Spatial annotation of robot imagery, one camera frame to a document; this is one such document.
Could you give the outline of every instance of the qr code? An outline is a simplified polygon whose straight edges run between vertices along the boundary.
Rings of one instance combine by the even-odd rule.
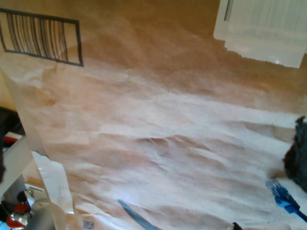
[[[84,229],[89,229],[89,230],[94,230],[94,223],[93,222],[90,222],[90,221],[86,221],[84,220],[83,221],[83,227]]]

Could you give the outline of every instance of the cable connector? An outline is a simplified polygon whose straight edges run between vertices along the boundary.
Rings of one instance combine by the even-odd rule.
[[[295,213],[307,223],[307,216],[299,210],[300,205],[293,199],[288,190],[281,186],[277,178],[268,180],[265,185],[273,193],[279,207],[283,207],[290,214]]]

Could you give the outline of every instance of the brown paper bag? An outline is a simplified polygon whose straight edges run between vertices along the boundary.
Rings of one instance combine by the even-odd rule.
[[[227,52],[218,4],[0,2],[2,75],[33,150],[67,174],[74,215],[53,207],[59,229],[305,229],[265,181],[307,113],[307,59],[292,69]]]

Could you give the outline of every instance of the white paper strip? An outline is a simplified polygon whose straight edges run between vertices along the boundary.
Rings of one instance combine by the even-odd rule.
[[[32,155],[43,178],[51,202],[58,205],[65,213],[73,214],[72,197],[63,165],[51,161],[37,152],[32,151]]]

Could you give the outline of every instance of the printed barcode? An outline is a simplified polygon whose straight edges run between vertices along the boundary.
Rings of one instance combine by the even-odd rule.
[[[228,0],[224,21],[228,22],[234,0]]]
[[[0,9],[5,52],[83,66],[79,21]]]

